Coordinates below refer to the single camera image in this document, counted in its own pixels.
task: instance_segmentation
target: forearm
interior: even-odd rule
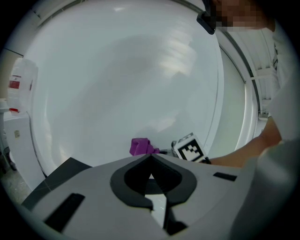
[[[233,153],[211,159],[211,164],[242,167],[249,158],[259,156],[267,147],[267,142],[258,136]]]

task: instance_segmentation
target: black wristband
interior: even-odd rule
[[[205,159],[203,159],[200,163],[206,163],[206,164],[211,164],[211,161],[208,157],[206,157]]]

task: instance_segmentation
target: human arm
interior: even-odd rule
[[[251,157],[259,156],[266,148],[277,145],[281,141],[280,133],[272,117],[268,118],[262,133],[242,148],[223,157],[211,159],[211,164],[231,167],[242,167]]]

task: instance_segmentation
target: floor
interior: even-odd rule
[[[6,174],[1,174],[0,182],[10,199],[15,203],[21,204],[31,193],[18,171],[10,169]]]

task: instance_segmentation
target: crumpled purple fabric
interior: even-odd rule
[[[131,140],[131,147],[129,152],[132,156],[136,156],[146,153],[159,153],[159,149],[154,148],[150,144],[150,140],[148,138],[133,138]]]

